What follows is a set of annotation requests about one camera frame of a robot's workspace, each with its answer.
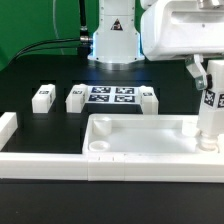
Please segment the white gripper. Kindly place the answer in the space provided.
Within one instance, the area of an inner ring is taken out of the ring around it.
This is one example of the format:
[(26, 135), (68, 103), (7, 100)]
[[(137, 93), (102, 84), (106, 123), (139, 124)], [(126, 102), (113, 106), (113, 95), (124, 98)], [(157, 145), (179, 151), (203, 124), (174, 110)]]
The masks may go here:
[(155, 0), (141, 17), (141, 44), (150, 61), (191, 55), (186, 68), (196, 88), (205, 90), (203, 56), (224, 53), (224, 6), (200, 9), (197, 0)]

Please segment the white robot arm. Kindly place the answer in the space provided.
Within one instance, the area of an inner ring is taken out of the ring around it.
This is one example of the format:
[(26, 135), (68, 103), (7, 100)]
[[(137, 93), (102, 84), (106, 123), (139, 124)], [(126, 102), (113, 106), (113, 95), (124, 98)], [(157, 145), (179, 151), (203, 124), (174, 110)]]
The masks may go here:
[(144, 59), (184, 59), (197, 88), (209, 88), (202, 62), (224, 54), (224, 0), (140, 0), (139, 29), (134, 3), (99, 0), (99, 27), (88, 58), (108, 68)]

